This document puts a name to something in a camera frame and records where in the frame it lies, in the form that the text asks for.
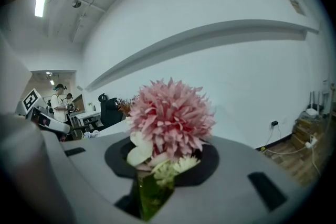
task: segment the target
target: pink flower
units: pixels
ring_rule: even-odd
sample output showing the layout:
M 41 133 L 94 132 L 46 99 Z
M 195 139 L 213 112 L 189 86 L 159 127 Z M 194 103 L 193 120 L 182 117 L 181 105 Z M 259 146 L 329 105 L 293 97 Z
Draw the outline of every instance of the pink flower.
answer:
M 197 94 L 201 90 L 172 78 L 168 84 L 162 79 L 140 89 L 130 111 L 131 132 L 140 131 L 153 142 L 153 157 L 167 152 L 174 158 L 202 150 L 201 139 L 211 136 L 215 121 L 205 95 Z

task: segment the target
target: ceiling light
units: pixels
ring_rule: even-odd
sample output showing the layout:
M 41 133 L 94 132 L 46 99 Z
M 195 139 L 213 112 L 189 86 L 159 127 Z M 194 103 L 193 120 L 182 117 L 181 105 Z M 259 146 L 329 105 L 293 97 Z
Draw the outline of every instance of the ceiling light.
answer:
M 36 0 L 35 4 L 35 16 L 43 17 L 43 9 L 46 0 Z

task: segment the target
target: black chair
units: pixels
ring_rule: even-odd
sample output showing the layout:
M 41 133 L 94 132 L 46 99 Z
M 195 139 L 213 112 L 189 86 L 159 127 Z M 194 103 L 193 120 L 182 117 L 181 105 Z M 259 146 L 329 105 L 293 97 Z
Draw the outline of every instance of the black chair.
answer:
M 122 120 L 123 113 L 118 109 L 119 102 L 116 98 L 108 100 L 108 97 L 103 93 L 98 97 L 98 100 L 100 102 L 100 121 L 103 126 L 97 126 L 98 120 L 92 120 L 93 117 L 87 118 L 83 122 L 85 126 L 92 125 L 93 129 L 89 130 L 90 132 L 94 130 L 102 131 Z

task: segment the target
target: fluorescent light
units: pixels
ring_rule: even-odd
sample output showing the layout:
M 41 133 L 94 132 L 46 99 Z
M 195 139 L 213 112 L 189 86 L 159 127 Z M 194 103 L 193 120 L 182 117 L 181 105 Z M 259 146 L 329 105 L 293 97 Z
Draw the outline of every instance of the fluorescent light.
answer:
M 36 0 L 35 4 L 35 16 L 43 17 L 44 3 L 46 0 Z

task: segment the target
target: wooden floor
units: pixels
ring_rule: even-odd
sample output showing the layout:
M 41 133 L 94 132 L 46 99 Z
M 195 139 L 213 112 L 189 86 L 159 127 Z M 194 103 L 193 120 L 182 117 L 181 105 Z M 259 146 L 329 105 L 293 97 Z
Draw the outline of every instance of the wooden floor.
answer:
M 316 167 L 323 173 L 329 156 L 332 154 L 335 142 L 336 123 L 331 122 L 330 131 L 328 134 L 320 134 L 317 139 L 313 155 Z M 287 153 L 294 152 L 297 149 L 292 145 L 290 140 L 279 143 L 273 147 L 268 148 L 270 151 Z M 319 178 L 319 173 L 313 165 L 313 156 L 311 149 L 303 149 L 300 152 L 293 154 L 275 154 L 270 151 L 265 151 L 266 156 L 271 158 L 280 167 L 286 170 L 298 183 L 302 186 L 309 186 Z

